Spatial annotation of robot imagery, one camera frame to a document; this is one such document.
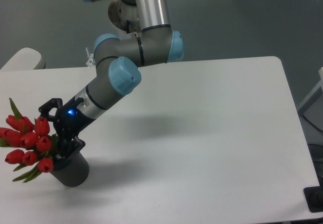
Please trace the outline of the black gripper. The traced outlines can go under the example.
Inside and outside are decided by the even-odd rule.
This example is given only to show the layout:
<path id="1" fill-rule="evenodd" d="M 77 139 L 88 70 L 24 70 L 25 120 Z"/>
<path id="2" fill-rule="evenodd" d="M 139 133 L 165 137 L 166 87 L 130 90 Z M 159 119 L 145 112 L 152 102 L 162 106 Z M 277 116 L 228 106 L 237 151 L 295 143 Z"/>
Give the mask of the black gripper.
<path id="1" fill-rule="evenodd" d="M 94 119 L 77 109 L 83 102 L 84 99 L 81 97 L 72 98 L 66 104 L 63 104 L 61 98 L 52 98 L 38 109 L 42 118 L 53 122 L 59 137 L 56 159 L 71 159 L 85 147 L 85 142 L 78 137 L 78 134 Z M 52 109 L 56 109 L 54 115 L 50 114 Z"/>

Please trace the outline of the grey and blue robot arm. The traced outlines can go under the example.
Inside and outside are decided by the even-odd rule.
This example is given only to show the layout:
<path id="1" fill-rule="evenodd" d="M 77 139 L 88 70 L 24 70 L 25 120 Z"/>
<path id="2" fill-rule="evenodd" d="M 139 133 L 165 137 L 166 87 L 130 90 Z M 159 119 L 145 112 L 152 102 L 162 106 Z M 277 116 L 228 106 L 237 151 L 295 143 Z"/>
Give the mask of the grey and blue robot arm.
<path id="1" fill-rule="evenodd" d="M 141 35 L 98 37 L 93 54 L 96 77 L 68 102 L 53 98 L 39 108 L 57 133 L 54 159 L 72 158 L 84 147 L 78 134 L 133 91 L 141 82 L 139 68 L 177 62 L 184 55 L 182 35 L 171 28 L 166 0 L 121 1 L 137 10 Z"/>

